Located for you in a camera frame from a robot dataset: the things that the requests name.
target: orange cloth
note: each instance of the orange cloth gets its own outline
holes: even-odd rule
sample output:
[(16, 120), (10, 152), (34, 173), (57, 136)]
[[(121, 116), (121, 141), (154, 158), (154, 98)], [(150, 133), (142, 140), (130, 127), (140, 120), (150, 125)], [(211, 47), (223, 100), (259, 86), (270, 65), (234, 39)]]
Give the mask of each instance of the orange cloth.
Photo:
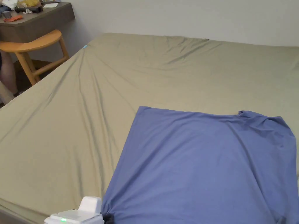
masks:
[(23, 19), (23, 16), (15, 16), (15, 17), (12, 17), (12, 18), (9, 18), (9, 19), (4, 19), (3, 21), (4, 22), (13, 22), (13, 21), (16, 21), (16, 20), (19, 20), (19, 19)]

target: mattress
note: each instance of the mattress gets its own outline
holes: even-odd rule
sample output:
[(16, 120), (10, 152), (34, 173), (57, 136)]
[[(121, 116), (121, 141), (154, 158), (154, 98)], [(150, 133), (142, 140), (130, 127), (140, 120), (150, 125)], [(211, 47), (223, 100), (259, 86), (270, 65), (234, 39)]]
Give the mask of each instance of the mattress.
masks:
[(0, 211), (29, 223), (102, 197), (139, 106), (282, 116), (299, 136), (299, 48), (104, 34), (0, 109)]

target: clutter on desk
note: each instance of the clutter on desk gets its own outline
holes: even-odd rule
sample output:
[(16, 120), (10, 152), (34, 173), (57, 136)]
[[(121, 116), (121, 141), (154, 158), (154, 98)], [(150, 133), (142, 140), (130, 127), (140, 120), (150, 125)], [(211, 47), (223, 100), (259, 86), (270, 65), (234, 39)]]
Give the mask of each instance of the clutter on desk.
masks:
[(19, 19), (23, 19), (23, 16), (19, 15), (19, 16), (15, 16), (9, 19), (3, 19), (4, 22), (13, 22), (13, 21), (17, 21)]
[(58, 6), (58, 3), (45, 4), (43, 9), (55, 8), (56, 6)]
[(9, 19), (9, 18), (12, 17), (10, 11), (4, 11), (4, 12), (3, 12), (3, 15), (4, 15), (4, 17), (5, 17), (6, 19)]
[(40, 13), (42, 12), (42, 4), (40, 0), (19, 0), (15, 11), (17, 13), (23, 12), (24, 14)]
[(15, 10), (18, 0), (2, 0), (3, 7), (9, 7), (11, 10)]
[(23, 12), (23, 14), (32, 14), (33, 12), (31, 11), (31, 10), (29, 10), (29, 9), (26, 9), (26, 11), (25, 12)]
[(59, 3), (61, 0), (40, 0), (43, 4)]
[(19, 8), (34, 7), (37, 5), (42, 6), (39, 0), (19, 0), (18, 2)]

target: stool seat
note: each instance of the stool seat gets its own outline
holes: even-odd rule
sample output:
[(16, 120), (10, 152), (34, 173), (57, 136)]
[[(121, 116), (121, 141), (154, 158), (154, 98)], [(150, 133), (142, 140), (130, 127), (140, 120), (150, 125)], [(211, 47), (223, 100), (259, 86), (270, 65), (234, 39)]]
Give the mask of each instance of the stool seat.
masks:
[(59, 30), (54, 30), (29, 43), (0, 42), (0, 49), (10, 53), (39, 50), (58, 42), (61, 36)]
[[(33, 50), (43, 49), (59, 42), (63, 57), (55, 62), (52, 62), (39, 70), (36, 70), (28, 52)], [(56, 68), (69, 59), (69, 55), (59, 30), (54, 30), (32, 42), (29, 43), (13, 43), (13, 42), (0, 42), (0, 50), (15, 53), (24, 72), (26, 73), (30, 83), (35, 85), (40, 81), (39, 75)]]

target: paper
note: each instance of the paper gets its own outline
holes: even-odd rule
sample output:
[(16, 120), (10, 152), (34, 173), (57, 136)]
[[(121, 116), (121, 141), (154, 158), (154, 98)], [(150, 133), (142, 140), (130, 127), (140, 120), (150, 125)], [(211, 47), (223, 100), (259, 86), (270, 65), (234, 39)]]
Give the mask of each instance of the paper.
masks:
[(58, 3), (45, 4), (45, 6), (43, 7), (43, 9), (55, 8), (57, 5), (58, 5)]

